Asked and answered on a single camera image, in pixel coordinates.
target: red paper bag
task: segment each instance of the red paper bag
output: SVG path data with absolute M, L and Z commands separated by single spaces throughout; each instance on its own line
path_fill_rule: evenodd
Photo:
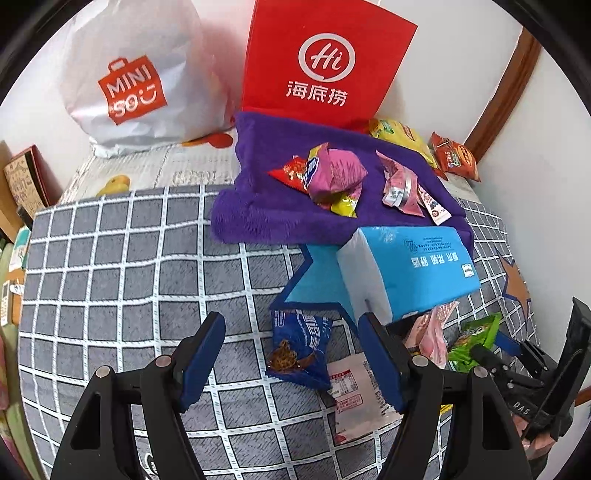
M 416 29 L 365 0 L 257 0 L 242 109 L 364 130 Z

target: blue snack bag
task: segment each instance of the blue snack bag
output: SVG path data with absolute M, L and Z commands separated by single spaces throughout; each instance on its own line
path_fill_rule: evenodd
M 301 313 L 273 312 L 273 352 L 267 375 L 315 390 L 330 389 L 326 345 L 332 320 Z

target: white wall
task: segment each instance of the white wall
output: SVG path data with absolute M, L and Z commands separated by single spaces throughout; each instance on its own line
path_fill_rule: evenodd
M 538 477 L 538 480 L 553 480 L 566 460 L 573 453 L 574 448 L 585 433 L 589 424 L 589 404 L 580 405 L 574 409 L 573 426 L 560 441 L 552 447 L 548 457 L 548 464 Z
M 193 2 L 220 76 L 239 102 L 254 0 Z M 381 6 L 418 30 L 380 114 L 425 137 L 437 130 L 463 141 L 494 93 L 521 27 L 492 0 L 382 0 Z M 0 140 L 13 153 L 37 144 L 62 188 L 90 153 L 57 89 L 67 29 L 39 51 L 0 106 Z M 387 54 L 388 39 L 376 48 Z
M 589 113 L 543 51 L 519 104 L 478 165 L 483 180 L 475 190 L 506 223 L 541 346 L 555 359 L 564 346 L 571 298 L 591 304 L 590 138 Z M 591 375 L 584 386 L 589 384 Z M 540 480 L 554 478 L 579 442 L 589 406 L 575 412 Z

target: nutrition label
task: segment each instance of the nutrition label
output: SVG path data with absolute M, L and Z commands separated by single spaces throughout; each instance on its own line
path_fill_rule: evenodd
M 347 393 L 358 390 L 357 382 L 351 373 L 351 370 L 339 372 L 330 377 L 331 390 L 329 394 L 333 398 L 341 397 Z

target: orange star pattern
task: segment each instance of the orange star pattern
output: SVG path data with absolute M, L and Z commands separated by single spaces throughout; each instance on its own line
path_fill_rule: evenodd
M 523 315 L 527 320 L 530 316 L 530 292 L 527 290 L 523 278 L 521 278 L 519 269 L 517 268 L 517 265 L 515 265 L 515 260 L 509 262 L 498 250 L 496 250 L 496 254 L 501 261 L 503 270 L 505 270 L 505 273 L 507 274 L 502 295 L 505 298 L 518 301 L 521 304 Z

